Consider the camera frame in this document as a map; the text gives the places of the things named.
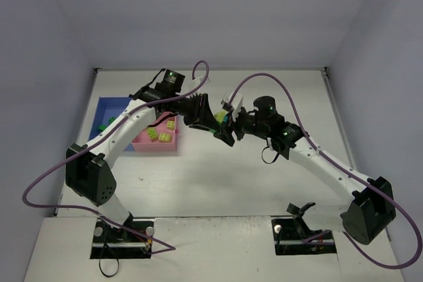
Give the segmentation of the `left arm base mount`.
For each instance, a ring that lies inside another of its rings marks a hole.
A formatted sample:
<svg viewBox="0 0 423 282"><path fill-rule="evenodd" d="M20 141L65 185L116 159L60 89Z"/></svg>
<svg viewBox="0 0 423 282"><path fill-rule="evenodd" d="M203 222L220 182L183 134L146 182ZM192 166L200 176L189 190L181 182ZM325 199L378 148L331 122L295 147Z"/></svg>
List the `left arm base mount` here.
<svg viewBox="0 0 423 282"><path fill-rule="evenodd" d="M97 219L93 231L90 259L138 260L151 258L152 241Z"/></svg>

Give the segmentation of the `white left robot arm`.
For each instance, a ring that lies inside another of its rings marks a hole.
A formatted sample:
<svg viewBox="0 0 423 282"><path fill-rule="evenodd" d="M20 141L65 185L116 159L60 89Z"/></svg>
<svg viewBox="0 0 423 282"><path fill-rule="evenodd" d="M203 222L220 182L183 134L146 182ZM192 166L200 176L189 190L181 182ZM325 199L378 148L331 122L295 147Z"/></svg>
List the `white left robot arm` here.
<svg viewBox="0 0 423 282"><path fill-rule="evenodd" d="M188 127L211 132L219 129L208 95L196 89L182 94L183 82L184 75L165 70L161 82L154 87L145 85L130 95L128 105L102 133L82 146L72 144L66 152L66 186L90 201L95 212L115 227L131 223L132 214L115 193L117 182L112 167L137 135L164 112L182 116Z"/></svg>

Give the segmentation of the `lime green lego brick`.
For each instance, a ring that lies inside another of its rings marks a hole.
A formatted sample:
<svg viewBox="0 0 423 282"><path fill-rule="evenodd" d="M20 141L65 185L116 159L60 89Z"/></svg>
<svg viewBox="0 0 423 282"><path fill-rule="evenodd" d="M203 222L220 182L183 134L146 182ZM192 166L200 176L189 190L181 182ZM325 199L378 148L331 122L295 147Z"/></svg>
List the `lime green lego brick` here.
<svg viewBox="0 0 423 282"><path fill-rule="evenodd" d="M159 138L159 134L157 133L157 130L154 127L148 127L146 129L146 133L148 134L148 137L151 141L157 140Z"/></svg>

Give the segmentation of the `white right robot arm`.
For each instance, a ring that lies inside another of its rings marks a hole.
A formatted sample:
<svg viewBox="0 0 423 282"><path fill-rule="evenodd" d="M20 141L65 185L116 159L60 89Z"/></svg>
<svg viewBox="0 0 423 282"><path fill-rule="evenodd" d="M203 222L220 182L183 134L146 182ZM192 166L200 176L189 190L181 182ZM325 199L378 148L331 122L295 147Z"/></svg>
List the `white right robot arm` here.
<svg viewBox="0 0 423 282"><path fill-rule="evenodd" d="M395 219L395 207L390 202L393 190L386 179L373 180L359 172L354 173L356 179L350 177L352 170L348 166L324 154L320 147L312 147L301 128L277 112L271 96L258 97L253 111L247 112L242 96L228 91L221 105L227 112L221 119L222 131L230 143L244 135L263 139L269 149L308 170L340 198L336 205L289 204L287 211L300 230L343 231L356 242L368 245Z"/></svg>

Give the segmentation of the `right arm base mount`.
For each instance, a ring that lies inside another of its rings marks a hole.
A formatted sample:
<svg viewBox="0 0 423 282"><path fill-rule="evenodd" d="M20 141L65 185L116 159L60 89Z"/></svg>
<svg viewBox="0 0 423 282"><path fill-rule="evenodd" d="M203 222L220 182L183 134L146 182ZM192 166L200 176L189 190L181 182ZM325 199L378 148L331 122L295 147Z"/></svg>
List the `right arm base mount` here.
<svg viewBox="0 0 423 282"><path fill-rule="evenodd" d="M274 251L277 256L315 256L336 254L333 233L329 230L300 230L289 217L271 220Z"/></svg>

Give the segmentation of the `yellow printed lego brick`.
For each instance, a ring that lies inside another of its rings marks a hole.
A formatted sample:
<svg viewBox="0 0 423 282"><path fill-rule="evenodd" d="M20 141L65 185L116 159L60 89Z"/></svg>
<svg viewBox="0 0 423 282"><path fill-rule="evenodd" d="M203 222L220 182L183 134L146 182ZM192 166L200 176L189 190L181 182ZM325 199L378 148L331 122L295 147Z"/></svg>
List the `yellow printed lego brick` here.
<svg viewBox="0 0 423 282"><path fill-rule="evenodd" d="M173 137L169 133L160 133L159 134L159 142L162 143L170 143L172 141Z"/></svg>

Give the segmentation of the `teal green lego stack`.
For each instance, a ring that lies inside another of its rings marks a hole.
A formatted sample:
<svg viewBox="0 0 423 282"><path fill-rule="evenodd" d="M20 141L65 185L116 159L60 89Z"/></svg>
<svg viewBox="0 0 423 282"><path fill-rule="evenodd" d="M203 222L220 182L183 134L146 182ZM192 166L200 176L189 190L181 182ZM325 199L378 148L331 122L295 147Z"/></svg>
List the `teal green lego stack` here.
<svg viewBox="0 0 423 282"><path fill-rule="evenodd" d="M216 122L219 125L225 123L227 121L227 119L228 119L228 117L227 117L227 111L222 110L222 111L220 111L218 113L215 113L214 114L214 118L215 118Z"/></svg>

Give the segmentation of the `pale yellow lego brick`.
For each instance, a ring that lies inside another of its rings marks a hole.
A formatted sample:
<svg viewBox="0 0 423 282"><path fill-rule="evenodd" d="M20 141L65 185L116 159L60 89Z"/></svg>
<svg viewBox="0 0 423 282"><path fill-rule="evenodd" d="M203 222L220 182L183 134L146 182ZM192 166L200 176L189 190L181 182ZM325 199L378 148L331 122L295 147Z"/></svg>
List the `pale yellow lego brick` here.
<svg viewBox="0 0 423 282"><path fill-rule="evenodd" d="M174 120L168 120L166 127L167 127L168 130L174 130L175 127L176 127L175 121Z"/></svg>

